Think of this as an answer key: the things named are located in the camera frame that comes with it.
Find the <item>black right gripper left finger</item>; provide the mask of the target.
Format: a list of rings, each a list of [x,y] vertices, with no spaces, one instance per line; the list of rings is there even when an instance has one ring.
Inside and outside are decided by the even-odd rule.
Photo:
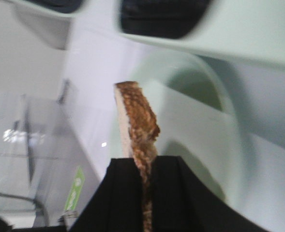
[[[111,159],[71,232],[141,232],[141,177],[131,158]]]

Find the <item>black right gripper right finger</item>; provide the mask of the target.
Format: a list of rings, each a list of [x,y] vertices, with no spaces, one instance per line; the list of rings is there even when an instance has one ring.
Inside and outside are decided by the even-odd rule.
[[[181,157],[157,157],[152,184],[156,232],[266,231],[213,194]]]

